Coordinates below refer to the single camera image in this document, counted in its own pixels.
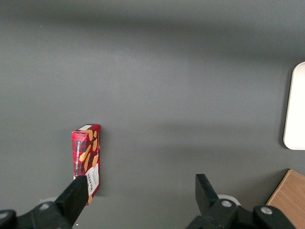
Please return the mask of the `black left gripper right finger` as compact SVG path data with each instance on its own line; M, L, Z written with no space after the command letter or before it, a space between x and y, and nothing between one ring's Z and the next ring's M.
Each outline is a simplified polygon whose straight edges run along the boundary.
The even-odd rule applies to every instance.
M294 229L276 207L260 205L248 211L228 198L219 198L205 174L195 176L195 198L200 215L188 229Z

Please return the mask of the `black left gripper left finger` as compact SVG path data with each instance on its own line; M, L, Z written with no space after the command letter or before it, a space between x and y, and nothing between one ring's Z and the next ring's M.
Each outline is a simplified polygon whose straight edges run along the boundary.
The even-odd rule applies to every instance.
M78 176L56 198L17 217L18 229L71 229L88 200L87 177Z

